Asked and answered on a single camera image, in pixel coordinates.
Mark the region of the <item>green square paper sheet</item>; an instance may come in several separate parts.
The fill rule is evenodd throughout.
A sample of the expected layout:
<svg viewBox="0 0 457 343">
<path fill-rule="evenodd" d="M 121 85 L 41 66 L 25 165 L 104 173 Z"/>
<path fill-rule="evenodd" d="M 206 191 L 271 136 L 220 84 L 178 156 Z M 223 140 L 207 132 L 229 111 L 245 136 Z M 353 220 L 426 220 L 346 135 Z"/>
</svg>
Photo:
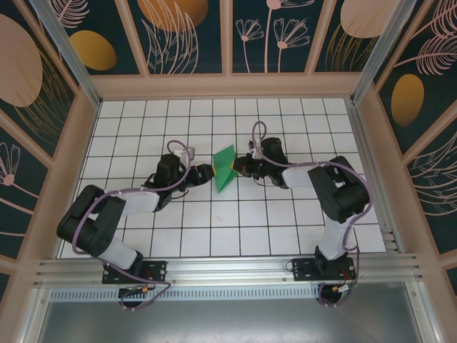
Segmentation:
<svg viewBox="0 0 457 343">
<path fill-rule="evenodd" d="M 218 193 L 221 193 L 236 177 L 237 173 L 233 169 L 235 159 L 234 145 L 228 146 L 213 155 L 214 180 Z"/>
</svg>

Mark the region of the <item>grey metal sheet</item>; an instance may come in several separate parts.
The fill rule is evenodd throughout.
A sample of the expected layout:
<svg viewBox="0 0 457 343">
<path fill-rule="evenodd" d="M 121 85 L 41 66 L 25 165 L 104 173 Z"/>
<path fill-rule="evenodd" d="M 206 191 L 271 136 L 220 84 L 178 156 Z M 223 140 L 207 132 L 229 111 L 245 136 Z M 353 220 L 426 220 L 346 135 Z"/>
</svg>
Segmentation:
<svg viewBox="0 0 457 343">
<path fill-rule="evenodd" d="M 335 308 L 315 299 L 51 303 L 38 343 L 436 343 L 405 284 L 366 284 Z"/>
</svg>

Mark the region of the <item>long aluminium mounting rail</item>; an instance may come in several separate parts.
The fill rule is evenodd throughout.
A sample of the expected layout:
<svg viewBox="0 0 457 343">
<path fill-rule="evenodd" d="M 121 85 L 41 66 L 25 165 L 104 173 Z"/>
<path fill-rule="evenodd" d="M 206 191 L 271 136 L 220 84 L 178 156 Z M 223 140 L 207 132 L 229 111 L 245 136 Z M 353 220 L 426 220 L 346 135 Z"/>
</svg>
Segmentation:
<svg viewBox="0 0 457 343">
<path fill-rule="evenodd" d="M 166 281 L 183 286 L 235 286 L 293 284 L 287 269 L 290 257 L 172 258 Z M 422 280 L 413 254 L 362 254 L 358 280 L 362 283 Z M 95 259 L 54 259 L 39 262 L 32 274 L 38 288 L 100 287 L 102 263 Z"/>
</svg>

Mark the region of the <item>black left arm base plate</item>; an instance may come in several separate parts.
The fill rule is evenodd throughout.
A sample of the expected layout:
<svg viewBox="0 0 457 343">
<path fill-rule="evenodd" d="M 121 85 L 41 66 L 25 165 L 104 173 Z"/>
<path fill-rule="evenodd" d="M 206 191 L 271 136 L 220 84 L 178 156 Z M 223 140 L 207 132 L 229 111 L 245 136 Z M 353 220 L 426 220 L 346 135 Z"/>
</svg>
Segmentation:
<svg viewBox="0 0 457 343">
<path fill-rule="evenodd" d="M 147 279 L 150 281 L 165 281 L 166 262 L 165 261 L 152 261 L 152 262 L 134 262 L 130 269 L 126 270 L 125 275 L 112 266 L 104 265 L 104 272 L 102 275 L 102 284 L 140 284 L 141 281 L 136 278 Z"/>
</svg>

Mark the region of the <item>aluminium side rail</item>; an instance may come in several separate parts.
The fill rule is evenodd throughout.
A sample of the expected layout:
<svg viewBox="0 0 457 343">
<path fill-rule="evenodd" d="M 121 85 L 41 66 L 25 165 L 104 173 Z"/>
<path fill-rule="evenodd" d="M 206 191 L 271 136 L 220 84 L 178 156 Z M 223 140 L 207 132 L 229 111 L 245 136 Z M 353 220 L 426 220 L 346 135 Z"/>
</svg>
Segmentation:
<svg viewBox="0 0 457 343">
<path fill-rule="evenodd" d="M 383 184 L 381 171 L 368 135 L 363 117 L 351 98 L 345 100 L 349 120 L 353 128 L 353 135 L 361 155 L 364 175 L 373 193 L 373 204 L 384 246 L 388 253 L 404 253 L 403 242 L 398 231 L 398 225 L 393 215 L 390 201 Z"/>
</svg>

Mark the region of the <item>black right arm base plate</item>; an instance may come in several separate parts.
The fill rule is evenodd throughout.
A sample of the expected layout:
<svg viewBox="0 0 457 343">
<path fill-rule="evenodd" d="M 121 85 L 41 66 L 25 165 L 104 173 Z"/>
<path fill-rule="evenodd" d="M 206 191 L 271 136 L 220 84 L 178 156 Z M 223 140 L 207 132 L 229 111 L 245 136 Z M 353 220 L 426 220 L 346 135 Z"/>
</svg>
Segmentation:
<svg viewBox="0 0 457 343">
<path fill-rule="evenodd" d="M 295 281 L 336 281 L 342 282 L 345 276 L 356 278 L 356 268 L 352 258 L 342 256 L 337 260 L 302 258 L 292 260 Z"/>
</svg>

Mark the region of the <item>aluminium corner post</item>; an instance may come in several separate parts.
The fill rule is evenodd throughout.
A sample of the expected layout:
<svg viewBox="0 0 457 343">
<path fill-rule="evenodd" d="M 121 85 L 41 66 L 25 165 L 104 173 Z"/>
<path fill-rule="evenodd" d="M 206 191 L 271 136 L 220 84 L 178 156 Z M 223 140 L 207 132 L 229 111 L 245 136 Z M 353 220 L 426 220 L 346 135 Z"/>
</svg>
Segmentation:
<svg viewBox="0 0 457 343">
<path fill-rule="evenodd" d="M 63 26 L 60 25 L 55 16 L 51 5 L 47 0 L 29 0 L 29 2 L 33 6 L 37 16 L 42 21 L 53 42 L 59 48 L 63 58 L 69 65 L 70 70 L 73 72 L 81 88 L 84 90 L 84 93 L 89 98 L 89 101 L 98 109 L 101 104 L 101 97 L 99 96 L 86 67 L 83 65 L 73 44 L 70 42 Z"/>
<path fill-rule="evenodd" d="M 375 75 L 411 16 L 416 2 L 417 0 L 398 0 L 351 93 L 350 99 L 353 106 L 361 102 L 372 84 Z"/>
</svg>

